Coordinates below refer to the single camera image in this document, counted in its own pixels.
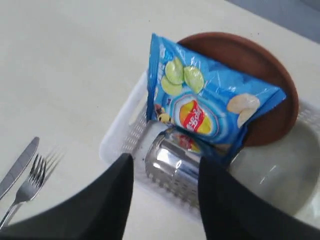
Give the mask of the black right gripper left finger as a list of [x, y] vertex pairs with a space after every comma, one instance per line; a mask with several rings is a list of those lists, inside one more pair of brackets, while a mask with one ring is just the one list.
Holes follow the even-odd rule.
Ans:
[[5, 227], [2, 240], [121, 240], [130, 211], [134, 160], [122, 153], [95, 181], [61, 204]]

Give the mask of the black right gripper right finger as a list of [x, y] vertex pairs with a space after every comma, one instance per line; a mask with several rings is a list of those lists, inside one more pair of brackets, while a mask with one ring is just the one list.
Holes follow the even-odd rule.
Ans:
[[208, 240], [318, 240], [319, 229], [273, 207], [202, 157], [198, 201]]

